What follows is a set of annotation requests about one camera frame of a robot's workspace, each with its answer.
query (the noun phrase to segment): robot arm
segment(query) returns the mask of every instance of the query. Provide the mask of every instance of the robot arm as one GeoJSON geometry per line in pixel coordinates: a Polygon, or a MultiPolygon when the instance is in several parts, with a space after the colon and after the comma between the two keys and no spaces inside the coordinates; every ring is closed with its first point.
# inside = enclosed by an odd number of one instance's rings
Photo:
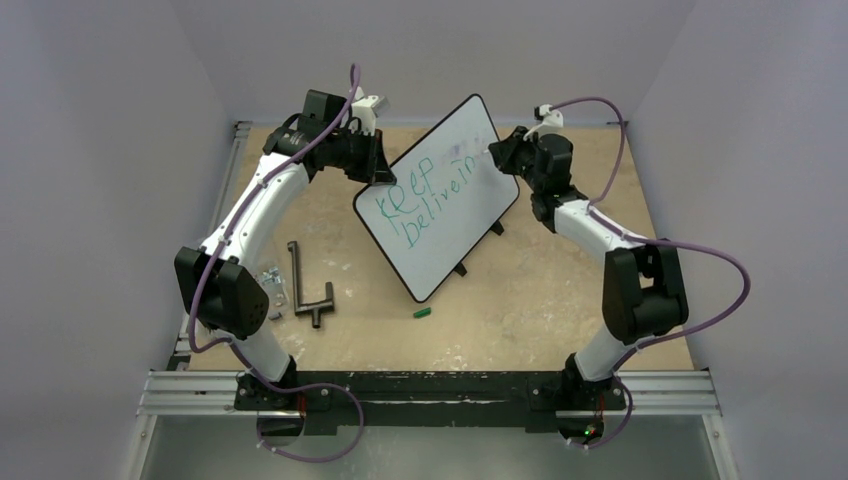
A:
{"type": "Polygon", "coordinates": [[[189,312],[210,254],[217,254],[200,297],[197,318],[216,337],[235,343],[251,366],[281,386],[289,383],[283,380],[287,372],[294,372],[294,360],[280,347],[265,322],[268,295],[253,276],[271,232],[291,202],[325,167],[340,168],[351,180],[370,185],[396,182],[383,152],[383,133],[376,128],[377,116],[388,103],[374,95],[366,97],[359,88],[354,99],[344,127],[334,129],[306,152],[300,163],[284,167],[328,128],[345,106],[343,97],[310,90],[303,112],[293,115],[268,137],[263,148],[265,155],[260,158],[251,183],[223,224],[200,248],[183,247],[174,260],[183,303],[189,312]],[[291,128],[295,120],[297,127],[291,128]],[[269,178],[281,167],[284,168],[269,178]],[[225,231],[231,231],[230,235],[225,236],[225,231]],[[219,249],[225,238],[229,240],[219,249]]]}
{"type": "Polygon", "coordinates": [[[501,172],[519,175],[530,186],[536,219],[577,243],[604,267],[604,325],[568,358],[563,370],[564,390],[592,396],[609,387],[619,361],[630,350],[687,320],[686,293],[675,248],[629,241],[596,219],[618,226],[571,184],[573,145],[555,133],[539,135],[553,130],[556,123],[561,126],[561,117],[551,120],[553,112],[540,109],[541,128],[517,127],[508,138],[489,145],[489,152],[501,172]],[[642,287],[642,277],[652,279],[652,284],[642,287]]]}

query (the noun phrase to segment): black whiteboard frame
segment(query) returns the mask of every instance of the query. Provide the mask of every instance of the black whiteboard frame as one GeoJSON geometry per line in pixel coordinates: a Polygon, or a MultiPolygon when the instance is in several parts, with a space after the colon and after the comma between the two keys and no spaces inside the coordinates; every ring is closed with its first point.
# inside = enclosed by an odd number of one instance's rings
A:
{"type": "MultiPolygon", "coordinates": [[[[501,138],[501,137],[498,135],[498,129],[497,129],[497,127],[495,127],[495,122],[492,120],[492,114],[491,114],[491,113],[489,113],[489,107],[487,107],[487,106],[486,106],[486,102],[483,100],[483,97],[482,97],[482,96],[480,96],[480,94],[479,94],[479,93],[472,93],[471,95],[469,95],[469,96],[468,96],[468,98],[466,98],[465,100],[463,100],[463,101],[462,101],[462,103],[460,103],[459,105],[457,105],[456,107],[454,107],[454,109],[453,109],[453,110],[451,110],[451,111],[450,111],[450,113],[448,113],[447,115],[445,115],[445,117],[444,117],[443,119],[439,120],[439,123],[437,123],[437,124],[433,125],[433,126],[430,128],[430,130],[428,130],[428,131],[427,131],[427,133],[425,133],[425,134],[424,134],[424,136],[423,136],[423,137],[419,138],[419,139],[418,139],[415,143],[413,143],[413,144],[412,144],[409,148],[407,148],[407,149],[406,149],[406,151],[404,151],[403,153],[401,153],[401,154],[400,154],[400,156],[399,156],[399,157],[398,157],[398,158],[397,158],[394,162],[392,162],[392,163],[391,163],[391,165],[389,165],[389,167],[391,168],[391,167],[393,167],[396,163],[398,163],[398,162],[400,162],[401,160],[403,160],[403,159],[404,159],[404,157],[406,156],[406,154],[408,154],[408,153],[409,153],[409,152],[410,152],[413,148],[417,147],[419,143],[423,142],[423,141],[424,141],[424,139],[426,139],[428,136],[430,136],[430,133],[432,133],[432,132],[433,132],[433,130],[436,130],[437,128],[439,128],[439,126],[440,126],[441,124],[445,123],[445,121],[447,121],[447,119],[449,119],[449,118],[450,118],[450,117],[451,117],[454,113],[456,113],[456,111],[457,111],[457,110],[459,110],[460,108],[462,108],[462,107],[463,107],[466,103],[468,103],[468,102],[469,102],[472,98],[474,98],[474,97],[477,97],[477,98],[479,98],[479,99],[480,99],[480,103],[481,103],[481,104],[483,104],[483,110],[486,112],[486,117],[488,117],[488,118],[489,118],[489,124],[492,126],[492,130],[494,130],[494,132],[495,132],[495,138],[497,138],[498,140],[500,140],[500,138],[501,138]]],[[[519,197],[521,197],[521,187],[520,187],[520,186],[519,186],[519,184],[518,184],[518,180],[516,180],[515,176],[512,176],[512,180],[515,182],[515,187],[516,187],[516,190],[517,190],[517,192],[518,192],[518,193],[516,193],[515,198],[514,198],[514,199],[512,199],[512,202],[510,202],[510,204],[509,204],[509,205],[507,205],[507,207],[504,209],[504,211],[503,211],[503,212],[502,212],[502,213],[498,216],[498,218],[497,218],[497,220],[496,220],[496,221],[500,221],[500,220],[501,220],[501,218],[503,218],[504,214],[505,214],[506,212],[508,212],[508,211],[509,211],[509,209],[510,209],[510,208],[512,208],[512,206],[513,206],[513,205],[515,205],[515,202],[516,202],[516,201],[518,201],[518,198],[519,198],[519,197]]],[[[427,297],[426,297],[424,300],[418,300],[418,299],[416,299],[416,298],[415,298],[415,295],[412,293],[412,290],[409,288],[409,285],[407,285],[407,284],[406,284],[406,280],[404,280],[404,279],[403,279],[403,276],[400,274],[400,272],[398,272],[398,269],[397,269],[397,267],[395,266],[395,264],[394,264],[394,263],[392,263],[392,259],[391,259],[391,258],[389,258],[388,254],[386,254],[386,251],[383,249],[383,246],[380,244],[380,241],[379,241],[379,240],[377,240],[377,237],[374,235],[374,232],[372,232],[372,231],[371,231],[371,229],[370,229],[370,228],[368,228],[368,224],[367,224],[367,223],[365,223],[365,219],[363,219],[363,218],[362,218],[362,215],[360,215],[360,214],[359,214],[359,211],[357,211],[357,210],[356,210],[356,200],[357,200],[357,199],[359,198],[359,196],[360,196],[360,195],[362,195],[362,193],[363,193],[363,192],[365,192],[365,190],[367,190],[369,187],[370,187],[369,185],[366,185],[366,186],[362,187],[362,190],[360,190],[359,192],[357,192],[357,194],[356,194],[356,195],[354,195],[354,196],[353,196],[353,202],[351,203],[351,206],[353,207],[353,211],[356,213],[356,216],[357,216],[357,217],[359,217],[359,221],[360,221],[360,222],[362,222],[362,225],[365,227],[365,230],[368,230],[368,234],[369,234],[369,235],[371,235],[371,238],[372,238],[372,239],[374,239],[374,243],[376,243],[376,244],[377,244],[377,248],[379,248],[379,249],[380,249],[380,252],[383,254],[383,256],[384,256],[384,257],[386,257],[386,260],[388,260],[388,261],[389,261],[389,265],[391,265],[391,266],[392,266],[392,270],[394,270],[394,271],[395,271],[395,275],[397,275],[397,276],[398,276],[398,278],[400,279],[401,283],[403,283],[403,287],[404,287],[404,288],[406,289],[406,291],[409,293],[409,296],[410,296],[410,297],[412,297],[412,300],[414,300],[414,301],[415,301],[415,303],[419,303],[419,304],[427,303],[427,302],[430,300],[430,298],[432,298],[432,297],[433,297],[433,294],[434,294],[434,293],[436,293],[436,290],[438,290],[438,289],[442,286],[442,284],[443,284],[443,283],[445,283],[445,280],[447,280],[447,279],[448,279],[448,277],[450,277],[450,276],[451,276],[451,273],[453,273],[453,270],[449,270],[449,271],[448,271],[447,275],[445,275],[445,278],[443,278],[443,279],[442,279],[442,280],[438,283],[438,285],[436,285],[436,286],[433,288],[433,290],[432,290],[432,291],[431,291],[431,292],[427,295],[427,297]]],[[[490,230],[486,230],[485,232],[483,232],[483,235],[481,235],[481,236],[480,236],[480,238],[478,238],[478,239],[477,239],[477,241],[476,241],[476,242],[474,242],[474,245],[472,245],[472,246],[471,246],[471,248],[469,248],[469,249],[468,249],[468,251],[467,251],[467,252],[465,252],[465,255],[463,255],[463,256],[462,256],[462,258],[461,258],[461,259],[457,262],[457,265],[459,265],[460,263],[462,263],[462,262],[464,262],[464,261],[465,261],[465,259],[468,257],[468,254],[469,254],[469,253],[471,253],[471,251],[472,251],[472,250],[474,250],[474,249],[477,247],[477,245],[478,245],[478,244],[480,244],[480,241],[481,241],[481,240],[483,240],[483,237],[485,237],[485,236],[486,236],[486,234],[487,234],[487,233],[489,233],[489,231],[490,231],[490,230]]]]}

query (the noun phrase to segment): gray wall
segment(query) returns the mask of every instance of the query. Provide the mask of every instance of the gray wall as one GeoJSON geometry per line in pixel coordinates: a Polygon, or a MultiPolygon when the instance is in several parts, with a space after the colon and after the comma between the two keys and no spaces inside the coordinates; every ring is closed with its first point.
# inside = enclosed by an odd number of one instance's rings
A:
{"type": "MultiPolygon", "coordinates": [[[[737,255],[754,288],[690,340],[744,478],[848,472],[848,3],[701,0],[636,111],[657,232],[737,255]]],[[[731,267],[687,256],[693,321],[731,267]]]]}
{"type": "MultiPolygon", "coordinates": [[[[359,62],[390,119],[430,123],[470,93],[499,121],[592,94],[636,109],[695,0],[172,0],[228,111],[279,120],[359,62]]],[[[572,123],[612,119],[577,106],[572,123]]]]}
{"type": "Polygon", "coordinates": [[[229,121],[173,9],[0,5],[0,471],[113,479],[229,121]]]}

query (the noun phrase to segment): tan work surface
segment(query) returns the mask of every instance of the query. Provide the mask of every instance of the tan work surface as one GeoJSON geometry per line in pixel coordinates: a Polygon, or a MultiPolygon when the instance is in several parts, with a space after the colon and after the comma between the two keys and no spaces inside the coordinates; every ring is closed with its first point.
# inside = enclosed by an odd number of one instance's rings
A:
{"type": "MultiPolygon", "coordinates": [[[[251,179],[272,129],[250,132],[237,191],[251,179]]],[[[384,131],[389,162],[426,128],[384,131]]],[[[499,129],[501,138],[511,129],[499,129]]],[[[574,143],[573,182],[589,196],[606,183],[618,150],[616,129],[565,129],[574,143]]],[[[603,268],[574,243],[536,221],[530,192],[503,216],[504,234],[489,233],[425,304],[416,303],[353,211],[363,185],[337,169],[319,172],[287,210],[270,240],[292,293],[291,255],[300,245],[304,301],[335,289],[336,311],[320,330],[309,316],[295,317],[292,305],[271,321],[274,334],[301,370],[557,370],[566,357],[601,327],[603,268]],[[414,319],[425,307],[432,313],[414,319]]],[[[650,217],[629,148],[601,210],[625,227],[652,236],[650,217]]],[[[238,370],[226,347],[194,355],[193,370],[238,370]]],[[[692,362],[685,342],[646,349],[626,369],[682,370],[692,362]]]]}

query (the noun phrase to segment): whiteboard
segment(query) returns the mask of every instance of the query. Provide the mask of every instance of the whiteboard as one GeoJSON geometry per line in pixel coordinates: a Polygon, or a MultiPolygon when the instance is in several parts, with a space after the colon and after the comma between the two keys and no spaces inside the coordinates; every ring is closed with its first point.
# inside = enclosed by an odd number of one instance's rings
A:
{"type": "Polygon", "coordinates": [[[496,141],[483,99],[472,95],[391,165],[397,185],[365,187],[353,200],[419,303],[518,198],[518,182],[488,154],[496,141]]]}

